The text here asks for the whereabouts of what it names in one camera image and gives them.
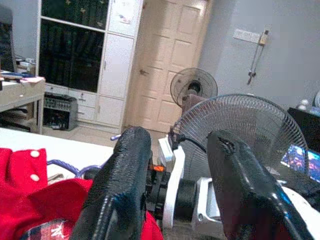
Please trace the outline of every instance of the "white table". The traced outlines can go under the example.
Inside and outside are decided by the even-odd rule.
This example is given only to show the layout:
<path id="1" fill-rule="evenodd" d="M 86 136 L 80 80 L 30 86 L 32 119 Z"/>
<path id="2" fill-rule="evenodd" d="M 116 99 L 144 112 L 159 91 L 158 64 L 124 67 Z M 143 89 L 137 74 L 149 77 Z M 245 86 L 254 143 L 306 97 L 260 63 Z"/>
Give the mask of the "white table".
<path id="1" fill-rule="evenodd" d="M 47 161 L 58 159 L 73 165 L 79 170 L 90 165 L 102 165 L 113 154 L 113 148 L 80 141 L 44 136 L 35 133 L 16 131 L 0 127 L 0 148 L 13 151 L 44 148 Z M 69 171 L 49 165 L 47 175 L 62 173 L 65 178 L 73 178 Z"/>
<path id="2" fill-rule="evenodd" d="M 37 83 L 3 81 L 0 91 L 0 113 L 33 103 L 34 117 L 37 116 L 38 133 L 42 134 L 44 95 L 45 80 Z"/>

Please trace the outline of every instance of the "gray wall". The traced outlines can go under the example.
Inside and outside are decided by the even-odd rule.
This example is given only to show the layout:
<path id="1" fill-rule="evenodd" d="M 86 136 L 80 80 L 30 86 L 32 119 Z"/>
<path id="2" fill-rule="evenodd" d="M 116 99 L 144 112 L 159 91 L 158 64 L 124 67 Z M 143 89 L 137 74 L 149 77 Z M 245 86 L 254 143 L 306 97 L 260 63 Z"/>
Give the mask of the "gray wall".
<path id="1" fill-rule="evenodd" d="M 38 0 L 0 0 L 13 14 L 15 54 L 36 59 Z"/>
<path id="2" fill-rule="evenodd" d="M 233 34 L 265 27 L 269 39 L 247 86 L 256 44 Z M 198 66 L 213 75 L 219 95 L 252 93 L 284 108 L 313 101 L 320 90 L 320 1 L 215 0 Z"/>

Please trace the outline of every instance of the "red cloth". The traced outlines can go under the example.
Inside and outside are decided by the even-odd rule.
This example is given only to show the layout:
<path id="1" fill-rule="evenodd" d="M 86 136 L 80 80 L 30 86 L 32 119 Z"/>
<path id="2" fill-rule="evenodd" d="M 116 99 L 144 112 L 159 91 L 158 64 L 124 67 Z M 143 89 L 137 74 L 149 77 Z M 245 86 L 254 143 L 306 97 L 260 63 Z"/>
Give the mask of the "red cloth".
<path id="1" fill-rule="evenodd" d="M 146 212 L 146 221 L 142 227 L 141 240 L 163 240 L 162 232 L 154 217 Z"/>
<path id="2" fill-rule="evenodd" d="M 74 178 L 48 186 L 46 151 L 37 150 L 38 157 L 31 151 L 0 148 L 0 240 L 18 240 L 31 228 L 57 219 L 73 226 L 92 185 L 92 180 Z M 150 214 L 143 229 L 144 240 L 163 239 Z"/>

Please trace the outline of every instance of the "fan grille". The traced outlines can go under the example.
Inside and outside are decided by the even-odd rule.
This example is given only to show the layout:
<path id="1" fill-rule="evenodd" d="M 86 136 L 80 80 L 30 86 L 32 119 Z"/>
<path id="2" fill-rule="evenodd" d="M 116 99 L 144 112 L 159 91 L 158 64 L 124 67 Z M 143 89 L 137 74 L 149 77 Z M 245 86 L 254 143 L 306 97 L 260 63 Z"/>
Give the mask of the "fan grille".
<path id="1" fill-rule="evenodd" d="M 200 97 L 211 98 L 218 94 L 218 86 L 213 76 L 199 68 L 186 68 L 173 77 L 170 85 L 171 96 L 180 107 L 182 107 L 183 98 L 189 94 L 192 85 L 196 90 L 191 93 Z"/>
<path id="2" fill-rule="evenodd" d="M 207 147 L 211 131 L 228 130 L 242 138 L 265 166 L 277 169 L 291 145 L 307 149 L 306 140 L 296 122 L 278 105 L 256 96 L 229 94 L 204 100 L 174 124 L 175 133 Z M 191 142 L 181 143 L 185 152 L 184 178 L 211 177 L 207 155 Z M 304 171 L 308 160 L 302 156 Z"/>

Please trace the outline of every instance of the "glass cabinet door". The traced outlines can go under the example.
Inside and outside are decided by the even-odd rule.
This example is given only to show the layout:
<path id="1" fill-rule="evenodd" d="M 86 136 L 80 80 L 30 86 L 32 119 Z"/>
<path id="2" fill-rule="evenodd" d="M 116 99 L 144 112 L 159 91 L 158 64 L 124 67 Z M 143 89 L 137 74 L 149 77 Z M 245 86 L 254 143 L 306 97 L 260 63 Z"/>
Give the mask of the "glass cabinet door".
<path id="1" fill-rule="evenodd" d="M 42 19 L 39 75 L 46 82 L 97 92 L 104 33 Z"/>
<path id="2" fill-rule="evenodd" d="M 42 0 L 42 16 L 105 29 L 108 0 Z"/>

